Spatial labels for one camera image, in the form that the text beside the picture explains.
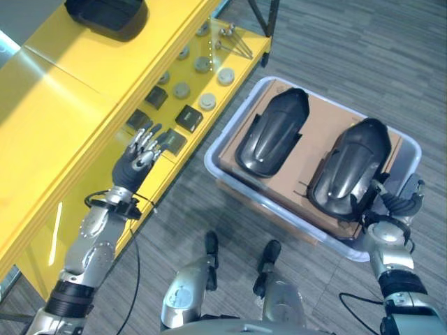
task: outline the metal screw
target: metal screw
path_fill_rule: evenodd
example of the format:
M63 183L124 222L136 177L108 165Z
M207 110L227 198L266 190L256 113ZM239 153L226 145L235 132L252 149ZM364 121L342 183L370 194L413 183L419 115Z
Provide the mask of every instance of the metal screw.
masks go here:
M218 40L218 41L214 44L214 47L216 48L216 50L223 49L223 50L226 50L226 51L228 51L228 52L233 52L233 53L235 53L235 54L237 54L237 55L239 55L239 56L241 56L241 57L246 57L243 53L238 52L238 51L233 50L233 49L230 49L229 47L226 47L225 45L222 44L222 42L221 42L220 40Z
M242 40L242 37L240 37L240 35L236 32L236 26L234 23L230 24L227 35L234 36L235 39L237 39L238 43L245 49L245 51L248 52L250 56L253 56L253 52L251 51L249 46L244 42L244 40Z

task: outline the yellow table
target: yellow table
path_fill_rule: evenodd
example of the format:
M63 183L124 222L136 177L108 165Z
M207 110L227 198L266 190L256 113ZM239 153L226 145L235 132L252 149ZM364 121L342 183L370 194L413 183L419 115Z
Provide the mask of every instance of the yellow table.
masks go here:
M175 129L187 139L177 156L166 152L157 161L139 192L152 202L161 197L270 47L269 38L240 30L254 59L215 50L218 30L228 25L216 20L211 33L195 36L218 2L150 1L147 25L127 43L92 33L61 7L0 69L0 210L5 218L0 279L16 263L44 298L49 295L87 213L83 198L112 184L113 164L132 136L123 125L137 106L161 122L164 130ZM175 60L188 42L189 57ZM212 58L212 71L194 71L198 56ZM169 98L156 111L142 101L169 66L171 79L161 86ZM226 66L236 76L234 83L223 87L216 72ZM172 97L173 85L179 81L190 84L186 100ZM202 123L189 134L174 118L185 104L200 110L198 98L205 92L216 96L217 106L201 111ZM128 227L138 228L152 209L144 200L139 205L143 218ZM129 237L126 230L118 252Z

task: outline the plastic storage bin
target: plastic storage bin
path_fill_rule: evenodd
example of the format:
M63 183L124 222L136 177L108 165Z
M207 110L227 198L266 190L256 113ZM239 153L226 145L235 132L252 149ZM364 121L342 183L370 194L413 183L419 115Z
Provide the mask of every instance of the plastic storage bin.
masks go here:
M261 206L278 215L278 217L295 226L297 229L311 235L312 237L319 240L321 243L324 243L330 248L336 250L340 255L343 255L344 257L356 262L369 261L369 255L367 252L364 251L362 247L363 238L361 234L355 241L339 241L338 239L335 239L334 237L315 227L311 223L303 220L296 214L280 206L265 195L256 192L250 186L230 176L228 173L219 168L217 160L219 153L221 152L225 144L229 141L232 134L237 130L240 122L244 119L245 114L250 111L253 104L258 100L259 96L272 80L280 80L291 86L299 87L278 77L265 77L257 82L255 87L251 90L247 99L243 102L243 104L241 104L241 106L237 109L236 113L233 115L226 127L222 130L220 136L207 150L205 154L205 167L213 176L215 176L217 179L220 179L223 183L227 184L235 191L245 195L254 202L261 204ZM359 115L360 117L366 117L365 115L356 112L355 110L344 107L343 105L319 96L318 94L315 94L305 89L304 87L300 88L304 89L309 95L316 96L320 99L328 101L329 103L340 106L345 110ZM391 193L399 193L402 190L403 185L405 185L407 179L416 171L421 157L421 150L419 144L413 138L409 137L406 134L403 134L400 131L397 131L394 128L390 129L402 136L402 145L397 153L395 162L391 167L390 177L386 182L386 188ZM374 210L381 214L386 213L386 209L379 201L374 204Z

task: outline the black cable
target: black cable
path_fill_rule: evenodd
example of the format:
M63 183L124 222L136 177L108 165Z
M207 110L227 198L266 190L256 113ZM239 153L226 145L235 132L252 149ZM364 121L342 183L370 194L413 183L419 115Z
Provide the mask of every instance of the black cable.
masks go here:
M85 197L85 199L84 199L84 203L85 203L85 205L87 206L87 207L91 207L91 202L90 202L90 199L92 198L92 197L94 197L95 195L103 195L103 194L106 194L107 192L108 192L109 190L102 190L102 191L97 191L97 192L93 192L93 193L90 193L87 197Z
M129 312L127 313L126 319L124 319L124 322L123 322L121 328L119 328L119 331L117 332L117 335L121 334L121 331L126 326L127 321L131 317L133 306L135 305L135 300L137 299L138 287L140 286L140 251L138 249L138 243L137 243L136 236L133 234L132 229L129 229L129 230L131 232L131 235L132 235L132 238L133 238L133 243L135 244L135 250L137 252L137 284L136 284L136 287L135 287L135 293L133 294L131 307L129 309Z
M343 296L347 296L347 297L351 297L357 300L361 300L362 302L368 302L370 304L376 304L376 305L382 305L383 302L382 301L375 301L375 300L370 300L370 299L366 299L366 298L362 298L362 297L358 297L357 295L352 295L351 293L346 293L346 292L341 292L338 294L338 297L340 299L340 301L342 302L344 308L346 308L348 310L348 312L350 314L352 314L353 317L356 318L356 320L358 322L360 322L363 327L365 327L366 329L368 329L371 333L375 334L375 335L379 335L379 333L376 333L370 326L368 326L366 323L364 323L349 307L348 305L346 305L346 303L343 300Z
M412 238L408 238L408 240L411 242L411 249L410 249L410 254L412 254L414 252L414 249L416 249L416 243L414 243Z

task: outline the black plastic part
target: black plastic part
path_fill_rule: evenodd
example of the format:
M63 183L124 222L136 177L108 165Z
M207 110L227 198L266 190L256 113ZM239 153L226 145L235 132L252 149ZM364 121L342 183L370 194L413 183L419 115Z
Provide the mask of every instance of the black plastic part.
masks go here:
M176 156L185 145L186 138L183 135L180 135L178 132L174 131L173 129L169 129L166 133L168 134L166 138L166 144L168 144L168 151Z
M145 100L153 105L156 110L159 110L167 98L168 94L166 91L161 87L155 86L146 96Z
M258 177L275 175L300 139L298 132L308 116L309 101L302 89L275 96L264 113L255 116L236 149L236 162Z
M274 264L277 261L280 253L281 253L281 243L279 243L279 241L273 239L270 242L268 242L264 248L261 260L258 263L258 273L261 274L263 272L265 263Z
M110 204L97 199L90 200L90 203L93 206L106 208L110 213L116 213L131 220L139 220L141 217L141 211L137 208L138 200L135 198L132 198L131 203L120 201L118 204Z
M383 166L391 152L387 127L365 119L344 131L311 180L307 195L320 211L343 221L357 221L368 209L383 182Z
M175 122L190 133L195 131L202 120L202 113L189 105L185 105L180 114L175 118Z
M114 185L124 187L130 192L136 193L152 169L152 165L149 164L140 171L135 171L132 168L132 161L135 157L129 151L130 149L127 148L126 152L113 167L112 180Z
M380 334L381 335L400 335L399 329L397 328L396 321L392 315L387 316L382 319L380 324Z
M217 290L217 275L215 267L208 267L207 291Z
M263 272L258 276L253 285L253 293L258 297L264 298L267 290L267 274Z
M419 277L409 271L389 270L379 278L379 285L383 297L397 292L417 292L427 294Z
M396 195L386 193L381 196L383 204L391 216L413 216L422 207L423 196L413 193L411 199L401 199Z
M207 255L214 256L214 268L219 268L219 240L213 231L207 232L205 235L205 251Z
M95 289L58 281L45 305L45 312L64 318L85 318L93 308Z
M75 21L124 42L140 33L148 14L144 0L67 0L65 7Z
M144 127L148 122L150 122L150 118L146 115L146 113L137 108L135 112L133 112L132 116L129 117L129 120L127 120L126 125L137 131L138 129Z

